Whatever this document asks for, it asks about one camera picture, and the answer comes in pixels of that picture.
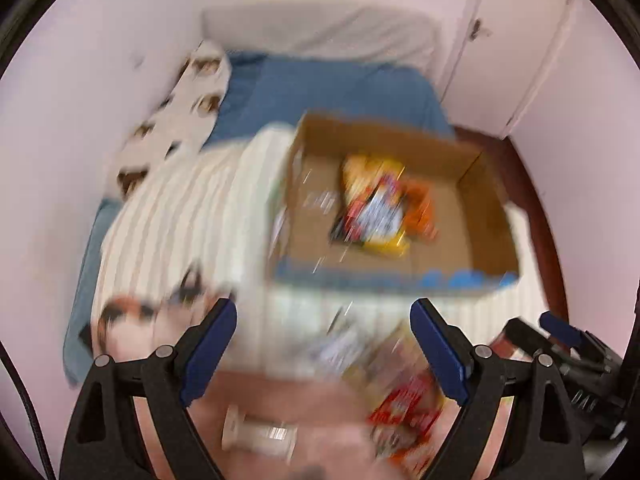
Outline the red spicy strip packet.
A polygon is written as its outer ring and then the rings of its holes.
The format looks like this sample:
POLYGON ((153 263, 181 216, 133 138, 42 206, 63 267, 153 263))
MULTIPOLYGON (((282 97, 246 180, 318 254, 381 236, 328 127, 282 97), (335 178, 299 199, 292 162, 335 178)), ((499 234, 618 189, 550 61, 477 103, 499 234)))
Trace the red spicy strip packet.
POLYGON ((412 375, 395 388, 368 417, 376 456, 408 468, 429 463, 435 456, 432 427, 444 403, 431 372, 412 375))

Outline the grey white snack packet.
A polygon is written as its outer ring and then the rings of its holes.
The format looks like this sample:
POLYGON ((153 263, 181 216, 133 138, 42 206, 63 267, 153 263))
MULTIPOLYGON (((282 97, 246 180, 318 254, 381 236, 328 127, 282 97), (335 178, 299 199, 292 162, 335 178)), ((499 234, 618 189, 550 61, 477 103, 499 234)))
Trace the grey white snack packet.
POLYGON ((371 351, 373 341, 359 318, 340 311, 329 328, 306 345, 304 357, 316 372, 340 377, 371 351))

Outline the white spool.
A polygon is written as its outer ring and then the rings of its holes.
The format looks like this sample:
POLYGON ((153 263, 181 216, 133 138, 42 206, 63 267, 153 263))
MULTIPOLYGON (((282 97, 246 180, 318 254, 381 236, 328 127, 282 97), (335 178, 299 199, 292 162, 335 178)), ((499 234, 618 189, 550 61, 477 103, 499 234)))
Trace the white spool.
POLYGON ((289 462, 296 447, 297 433, 295 425, 256 418, 231 404, 224 416, 220 445, 224 451, 242 450, 289 462))

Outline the orange snack packet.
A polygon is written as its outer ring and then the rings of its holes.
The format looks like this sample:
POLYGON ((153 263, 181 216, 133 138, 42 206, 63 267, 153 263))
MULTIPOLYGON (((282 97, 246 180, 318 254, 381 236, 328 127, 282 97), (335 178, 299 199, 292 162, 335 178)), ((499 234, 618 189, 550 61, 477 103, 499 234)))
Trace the orange snack packet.
POLYGON ((430 184, 424 180, 400 181, 405 203, 404 227, 413 237, 430 242, 437 236, 430 184))

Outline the cardboard box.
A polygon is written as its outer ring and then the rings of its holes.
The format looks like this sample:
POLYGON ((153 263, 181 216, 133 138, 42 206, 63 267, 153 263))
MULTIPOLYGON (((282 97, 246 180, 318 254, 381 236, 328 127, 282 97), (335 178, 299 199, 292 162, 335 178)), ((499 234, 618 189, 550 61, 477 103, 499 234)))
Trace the cardboard box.
POLYGON ((278 281, 484 292, 520 276, 506 199, 470 144, 385 122, 308 113, 273 206, 278 281))

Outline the korean noodle packet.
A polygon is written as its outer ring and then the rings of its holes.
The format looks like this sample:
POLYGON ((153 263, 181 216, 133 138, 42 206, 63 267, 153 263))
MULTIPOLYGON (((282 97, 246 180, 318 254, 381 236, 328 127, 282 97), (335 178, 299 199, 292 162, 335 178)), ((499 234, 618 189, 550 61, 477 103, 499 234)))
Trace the korean noodle packet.
POLYGON ((342 209, 332 242, 401 257, 407 250, 400 177, 405 167, 391 159, 349 155, 342 163, 342 209))

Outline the striped cream blanket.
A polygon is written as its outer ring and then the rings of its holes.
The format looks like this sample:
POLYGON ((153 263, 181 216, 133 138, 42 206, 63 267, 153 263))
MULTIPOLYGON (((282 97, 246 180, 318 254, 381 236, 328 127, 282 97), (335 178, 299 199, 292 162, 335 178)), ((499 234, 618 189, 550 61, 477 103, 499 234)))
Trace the striped cream blanket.
POLYGON ((384 122, 309 114, 250 140, 174 156, 126 199, 102 243, 90 330, 95 354, 142 359, 233 295, 229 370, 305 378, 307 349, 344 312, 381 339, 428 298, 476 344, 548 301, 521 211, 478 148, 384 122), (342 166, 398 162, 430 191, 436 234, 400 256, 334 240, 342 166))

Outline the bear pattern long pillow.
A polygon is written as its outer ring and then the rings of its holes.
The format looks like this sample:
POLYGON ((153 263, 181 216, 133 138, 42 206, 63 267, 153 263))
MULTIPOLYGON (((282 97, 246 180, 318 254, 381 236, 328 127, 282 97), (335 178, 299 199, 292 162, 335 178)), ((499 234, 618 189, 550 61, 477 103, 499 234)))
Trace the bear pattern long pillow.
POLYGON ((168 96, 134 126, 116 154, 105 195, 124 202, 170 156, 199 151, 216 125, 231 73, 224 48, 202 41, 186 58, 168 96))

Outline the white door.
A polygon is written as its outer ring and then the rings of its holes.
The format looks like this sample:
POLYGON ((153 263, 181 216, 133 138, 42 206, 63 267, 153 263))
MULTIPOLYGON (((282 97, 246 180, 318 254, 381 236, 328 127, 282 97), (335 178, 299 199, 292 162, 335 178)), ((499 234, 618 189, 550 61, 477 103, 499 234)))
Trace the white door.
POLYGON ((560 38, 570 0, 478 0, 442 107, 456 126, 506 136, 560 38))

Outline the grey pillow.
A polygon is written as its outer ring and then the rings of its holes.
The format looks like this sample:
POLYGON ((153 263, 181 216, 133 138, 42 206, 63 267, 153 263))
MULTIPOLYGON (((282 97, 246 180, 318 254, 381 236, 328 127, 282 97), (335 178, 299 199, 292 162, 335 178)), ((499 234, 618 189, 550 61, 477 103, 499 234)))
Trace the grey pillow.
POLYGON ((211 6, 203 35, 227 50, 296 58, 393 63, 428 72, 438 28, 419 12, 345 0, 267 1, 211 6))

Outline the blue bed sheet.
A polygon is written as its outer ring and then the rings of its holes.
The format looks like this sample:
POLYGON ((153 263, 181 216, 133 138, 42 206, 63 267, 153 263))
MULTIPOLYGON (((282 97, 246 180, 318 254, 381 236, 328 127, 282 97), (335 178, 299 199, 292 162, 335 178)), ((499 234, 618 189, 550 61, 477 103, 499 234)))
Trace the blue bed sheet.
MULTIPOLYGON (((208 122, 202 148, 245 140, 272 122, 296 125, 307 110, 346 118, 383 119, 454 140, 436 92, 411 67, 305 60, 257 52, 229 54, 230 79, 221 111, 208 122)), ((125 195, 113 185, 101 200, 84 258, 63 344, 67 380, 77 386, 90 367, 89 318, 100 266, 100 246, 125 195)))

